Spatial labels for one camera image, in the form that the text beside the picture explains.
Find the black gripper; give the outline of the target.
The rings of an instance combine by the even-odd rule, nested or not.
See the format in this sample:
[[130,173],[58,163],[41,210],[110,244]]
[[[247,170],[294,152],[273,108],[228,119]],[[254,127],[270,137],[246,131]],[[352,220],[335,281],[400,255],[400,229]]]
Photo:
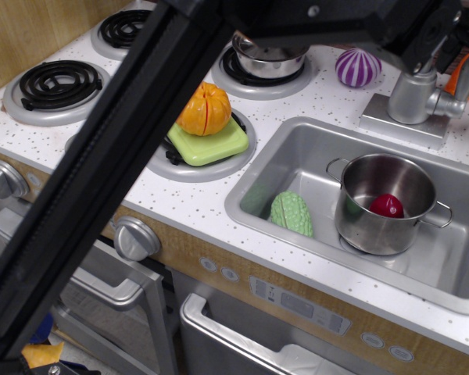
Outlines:
[[437,57],[437,70],[439,73],[448,73],[444,91],[455,92],[460,71],[469,59],[469,1],[462,1],[464,10],[456,29],[448,36],[439,49]]

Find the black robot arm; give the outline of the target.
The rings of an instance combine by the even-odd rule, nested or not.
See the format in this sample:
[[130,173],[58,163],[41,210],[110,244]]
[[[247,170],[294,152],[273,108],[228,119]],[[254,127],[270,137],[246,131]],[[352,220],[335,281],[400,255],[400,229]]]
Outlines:
[[348,44],[418,72],[460,32],[458,1],[161,1],[0,256],[0,374],[21,354],[159,143],[239,31]]

